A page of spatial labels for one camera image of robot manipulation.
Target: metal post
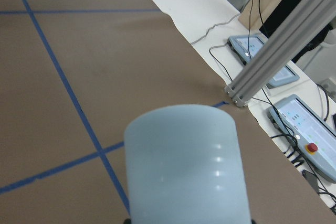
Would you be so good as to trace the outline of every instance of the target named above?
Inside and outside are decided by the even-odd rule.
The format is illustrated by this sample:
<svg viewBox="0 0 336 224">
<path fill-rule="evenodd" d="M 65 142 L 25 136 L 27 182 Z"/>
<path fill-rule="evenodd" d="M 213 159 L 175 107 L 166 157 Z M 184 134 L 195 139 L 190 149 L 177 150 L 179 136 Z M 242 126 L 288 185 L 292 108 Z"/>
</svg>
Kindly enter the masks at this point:
<svg viewBox="0 0 336 224">
<path fill-rule="evenodd" d="M 302 0 L 239 75 L 225 87 L 245 106 L 336 15 L 336 0 Z"/>
</svg>

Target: red button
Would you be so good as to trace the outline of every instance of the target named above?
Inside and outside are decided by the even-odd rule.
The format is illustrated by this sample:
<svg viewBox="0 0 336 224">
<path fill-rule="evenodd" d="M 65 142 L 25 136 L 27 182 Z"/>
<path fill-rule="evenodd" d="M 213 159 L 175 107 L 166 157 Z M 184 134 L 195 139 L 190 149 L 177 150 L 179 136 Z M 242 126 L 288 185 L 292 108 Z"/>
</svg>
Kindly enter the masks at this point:
<svg viewBox="0 0 336 224">
<path fill-rule="evenodd" d="M 316 152 L 318 150 L 317 145 L 315 145 L 315 143 L 310 143 L 307 145 L 307 149 L 310 152 Z"/>
</svg>

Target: blue tape line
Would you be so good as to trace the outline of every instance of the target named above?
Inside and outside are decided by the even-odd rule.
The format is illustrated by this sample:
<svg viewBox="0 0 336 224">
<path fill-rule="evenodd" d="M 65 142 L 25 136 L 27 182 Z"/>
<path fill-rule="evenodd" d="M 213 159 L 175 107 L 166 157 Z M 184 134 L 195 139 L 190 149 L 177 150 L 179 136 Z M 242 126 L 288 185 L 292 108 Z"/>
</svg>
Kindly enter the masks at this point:
<svg viewBox="0 0 336 224">
<path fill-rule="evenodd" d="M 93 9 L 93 10 L 35 10 L 35 14 L 60 13 L 149 13 L 160 12 L 160 9 Z"/>
<path fill-rule="evenodd" d="M 37 32 L 38 32 L 41 40 L 42 40 L 42 42 L 43 42 L 43 44 L 44 44 L 44 46 L 46 48 L 46 50 L 47 50 L 47 52 L 48 52 L 48 54 L 49 54 L 49 56 L 50 56 L 50 58 L 51 58 L 51 60 L 52 60 L 52 62 L 54 64 L 54 66 L 55 66 L 55 68 L 56 68 L 56 70 L 58 72 L 58 75 L 60 76 L 60 78 L 61 78 L 61 80 L 63 82 L 63 85 L 65 86 L 65 88 L 66 88 L 66 90 L 67 90 L 67 92 L 68 92 L 68 94 L 69 94 L 69 96 L 70 96 L 70 98 L 72 100 L 72 103 L 74 104 L 74 106 L 75 106 L 75 108 L 77 110 L 77 113 L 78 113 L 79 117 L 81 118 L 83 125 L 85 126 L 85 129 L 87 130 L 87 132 L 88 132 L 88 134 L 89 134 L 89 136 L 90 136 L 90 138 L 91 138 L 91 140 L 92 140 L 92 142 L 93 142 L 96 150 L 99 153 L 99 156 L 100 156 L 100 158 L 101 158 L 101 160 L 102 160 L 102 162 L 103 162 L 103 164 L 105 166 L 105 169 L 109 173 L 109 176 L 110 176 L 112 182 L 114 183 L 114 186 L 117 189 L 118 194 L 119 194 L 120 198 L 122 199 L 122 201 L 123 201 L 123 203 L 124 203 L 124 205 L 125 205 L 128 213 L 129 213 L 129 203 L 128 203 L 127 196 L 126 196 L 123 188 L 121 187 L 121 185 L 120 185 L 120 183 L 118 181 L 118 178 L 115 175 L 115 172 L 113 171 L 113 168 L 112 168 L 111 164 L 109 163 L 108 159 L 105 157 L 104 152 L 102 152 L 102 147 L 101 147 L 101 145 L 100 145 L 100 143 L 99 143 L 99 141 L 98 141 L 98 139 L 96 137 L 96 134 L 94 133 L 94 131 L 93 131 L 93 129 L 92 129 L 92 127 L 91 127 L 91 125 L 90 125 L 87 117 L 85 116 L 85 114 L 84 114 L 84 112 L 83 112 L 83 110 L 82 110 L 82 108 L 81 108 L 81 106 L 80 106 L 80 104 L 79 104 L 79 102 L 78 102 L 78 100 L 77 100 L 77 98 L 75 96 L 74 91 L 72 90 L 72 88 L 71 88 L 71 86 L 70 86 L 70 84 L 69 84 L 69 82 L 68 82 L 68 80 L 67 80 L 67 78 L 66 78 L 66 76 L 65 76 L 65 74 L 64 74 L 64 72 L 63 72 L 63 70 L 61 68 L 61 66 L 60 66 L 60 64 L 58 63 L 58 61 L 57 61 L 57 59 L 55 57 L 54 52 L 52 51 L 52 49 L 50 47 L 50 44 L 47 41 L 46 36 L 44 35 L 44 33 L 43 33 L 40 25 L 38 24 L 37 19 L 35 18 L 34 13 L 32 12 L 32 9 L 30 9 L 28 1 L 27 0 L 22 0 L 22 2 L 25 5 L 26 10 L 28 11 L 28 14 L 29 14 L 29 16 L 30 16 L 30 18 L 31 18 L 31 20 L 32 20 L 32 22 L 33 22 L 33 24 L 34 24 L 34 26 L 35 26 L 35 28 L 36 28 L 36 30 L 37 30 Z"/>
<path fill-rule="evenodd" d="M 222 102 L 219 102 L 217 104 L 212 105 L 212 107 L 219 108 L 220 106 L 223 106 L 223 105 L 226 105 L 226 104 L 229 104 L 229 103 L 222 101 Z"/>
<path fill-rule="evenodd" d="M 8 15 L 8 14 L 28 14 L 26 10 L 2 10 L 0 11 L 0 15 Z"/>
<path fill-rule="evenodd" d="M 118 144 L 115 144 L 115 145 L 112 145 L 110 147 L 107 147 L 107 148 L 103 149 L 103 152 L 104 153 L 112 152 L 112 151 L 115 151 L 115 150 L 117 150 L 117 149 L 119 149 L 119 148 L 121 148 L 123 146 L 124 146 L 124 143 L 121 142 L 121 143 L 118 143 Z M 19 180 L 17 182 L 14 182 L 14 183 L 9 184 L 9 185 L 4 186 L 4 187 L 0 187 L 0 195 L 4 194 L 4 193 L 7 193 L 9 191 L 13 191 L 13 190 L 15 190 L 17 188 L 29 185 L 29 184 L 33 183 L 35 180 L 37 180 L 37 179 L 44 179 L 44 178 L 47 178 L 47 177 L 52 176 L 54 174 L 63 172 L 63 171 L 65 171 L 67 169 L 70 169 L 70 168 L 72 168 L 74 166 L 83 164 L 83 163 L 85 163 L 87 161 L 90 161 L 90 160 L 92 160 L 94 158 L 97 158 L 98 156 L 99 156 L 99 153 L 95 152 L 95 153 L 89 154 L 87 156 L 81 157 L 79 159 L 76 159 L 74 161 L 71 161 L 69 163 L 66 163 L 66 164 L 57 166 L 55 168 L 52 168 L 50 170 L 47 170 L 45 172 L 39 173 L 37 175 L 34 175 L 34 176 L 31 176 L 31 177 Z"/>
</svg>

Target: light blue rounded object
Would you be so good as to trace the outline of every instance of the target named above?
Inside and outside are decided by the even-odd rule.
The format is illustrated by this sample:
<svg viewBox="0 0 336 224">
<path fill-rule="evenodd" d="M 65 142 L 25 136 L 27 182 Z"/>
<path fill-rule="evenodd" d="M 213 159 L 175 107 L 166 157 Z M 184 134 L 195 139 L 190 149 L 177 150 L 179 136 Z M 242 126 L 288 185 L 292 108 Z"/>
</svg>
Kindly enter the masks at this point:
<svg viewBox="0 0 336 224">
<path fill-rule="evenodd" d="M 132 224 L 250 224 L 235 122 L 204 105 L 135 119 L 124 134 Z"/>
</svg>

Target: white table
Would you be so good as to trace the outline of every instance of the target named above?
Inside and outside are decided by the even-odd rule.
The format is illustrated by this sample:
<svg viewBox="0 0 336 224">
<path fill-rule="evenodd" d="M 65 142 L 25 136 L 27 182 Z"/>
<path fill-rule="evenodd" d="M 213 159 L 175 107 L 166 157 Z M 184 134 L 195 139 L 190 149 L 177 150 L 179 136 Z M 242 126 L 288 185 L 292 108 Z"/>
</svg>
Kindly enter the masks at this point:
<svg viewBox="0 0 336 224">
<path fill-rule="evenodd" d="M 230 20 L 239 12 L 227 0 L 153 0 L 162 12 L 168 14 L 180 33 L 189 41 L 193 42 L 203 36 L 207 28 L 214 24 Z M 248 30 L 235 18 L 228 25 L 218 26 L 211 30 L 206 38 L 193 45 L 195 50 L 202 56 L 206 63 L 229 84 L 230 79 L 225 71 L 221 69 L 216 61 L 211 57 L 208 50 L 212 46 L 222 45 L 231 35 L 246 35 Z M 242 70 L 243 66 L 235 57 L 229 47 L 216 48 L 212 51 L 214 56 L 227 68 L 230 75 L 234 78 Z M 288 97 L 291 94 L 298 95 L 316 114 L 324 117 L 326 113 L 326 98 L 324 93 L 319 90 L 316 84 L 302 72 L 294 63 L 288 65 L 300 76 L 300 80 L 282 87 L 268 90 L 268 94 L 273 103 Z M 259 91 L 256 98 L 265 100 L 264 94 Z M 279 132 L 273 127 L 266 117 L 268 104 L 251 100 L 249 109 L 258 120 L 259 125 L 269 135 L 277 135 Z M 336 103 L 330 99 L 330 114 L 336 113 Z M 334 129 L 332 118 L 329 117 L 327 123 Z M 274 139 L 274 142 L 281 150 L 286 150 L 288 142 L 285 139 Z M 306 164 L 298 167 L 298 170 L 309 170 Z M 329 192 L 336 195 L 336 184 L 331 184 L 322 179 Z M 328 206 L 333 205 L 329 196 L 322 196 Z"/>
</svg>

